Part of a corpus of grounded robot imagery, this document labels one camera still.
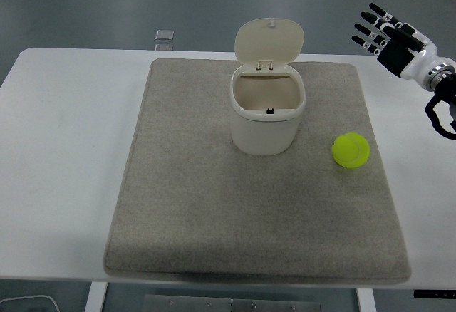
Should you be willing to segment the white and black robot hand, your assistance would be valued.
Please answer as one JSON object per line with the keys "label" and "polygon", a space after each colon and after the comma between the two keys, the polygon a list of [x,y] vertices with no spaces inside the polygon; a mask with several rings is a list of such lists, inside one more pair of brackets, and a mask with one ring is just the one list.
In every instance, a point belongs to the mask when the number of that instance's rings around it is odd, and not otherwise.
{"label": "white and black robot hand", "polygon": [[435,45],[415,27],[374,3],[361,12],[366,25],[355,24],[362,36],[352,41],[373,54],[393,75],[421,81],[440,61]]}

